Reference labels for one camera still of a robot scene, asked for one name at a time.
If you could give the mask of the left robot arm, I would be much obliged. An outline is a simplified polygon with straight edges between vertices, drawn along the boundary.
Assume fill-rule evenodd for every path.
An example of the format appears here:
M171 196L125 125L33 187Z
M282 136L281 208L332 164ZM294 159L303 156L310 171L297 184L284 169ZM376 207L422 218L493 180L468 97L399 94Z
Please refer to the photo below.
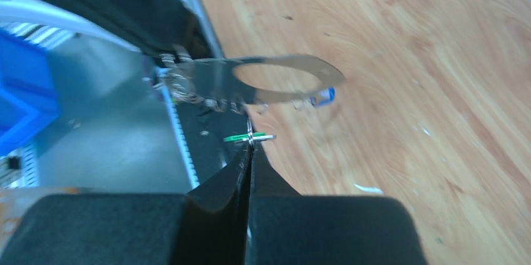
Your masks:
M154 58L214 55L192 0L1 0L1 19L66 29Z

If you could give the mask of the key with blue tag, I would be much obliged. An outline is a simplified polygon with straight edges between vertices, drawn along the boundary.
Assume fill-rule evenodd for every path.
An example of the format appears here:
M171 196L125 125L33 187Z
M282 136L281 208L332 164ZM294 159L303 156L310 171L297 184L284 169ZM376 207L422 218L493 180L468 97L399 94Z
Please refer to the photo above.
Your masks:
M311 96L309 98L309 102L314 108L320 108L332 103L335 100L335 96L335 88L329 87L320 91L318 94Z

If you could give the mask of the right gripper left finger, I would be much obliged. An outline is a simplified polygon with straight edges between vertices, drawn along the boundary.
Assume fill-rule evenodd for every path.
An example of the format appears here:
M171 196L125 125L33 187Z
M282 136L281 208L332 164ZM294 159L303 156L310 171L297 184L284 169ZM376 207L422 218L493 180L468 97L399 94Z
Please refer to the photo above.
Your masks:
M2 264L243 264L253 147L187 194L50 194Z

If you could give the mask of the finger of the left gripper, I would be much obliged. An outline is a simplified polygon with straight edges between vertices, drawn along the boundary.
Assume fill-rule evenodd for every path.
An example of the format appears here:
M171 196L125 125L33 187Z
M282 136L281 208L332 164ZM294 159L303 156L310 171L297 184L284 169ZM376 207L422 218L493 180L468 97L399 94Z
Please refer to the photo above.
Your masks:
M95 12L89 20L149 56L187 52L213 55L198 16L182 0L83 0Z

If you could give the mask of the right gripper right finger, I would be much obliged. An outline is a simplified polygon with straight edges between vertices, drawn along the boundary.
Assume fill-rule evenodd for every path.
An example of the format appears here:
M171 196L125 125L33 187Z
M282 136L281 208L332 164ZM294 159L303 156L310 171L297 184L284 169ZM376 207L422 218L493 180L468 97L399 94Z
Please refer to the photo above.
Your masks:
M379 195L302 195L255 147L247 264L426 264L406 207Z

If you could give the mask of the key with green tag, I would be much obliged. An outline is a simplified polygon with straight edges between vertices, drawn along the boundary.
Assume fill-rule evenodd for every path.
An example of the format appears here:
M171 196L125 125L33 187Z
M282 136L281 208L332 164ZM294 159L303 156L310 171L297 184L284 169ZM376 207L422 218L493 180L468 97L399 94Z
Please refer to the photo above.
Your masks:
M265 132L256 132L254 130L253 124L251 121L247 122L247 132L239 135L231 135L223 138L225 143L248 143L253 145L259 142L265 142L268 140L276 139L275 135L269 135Z

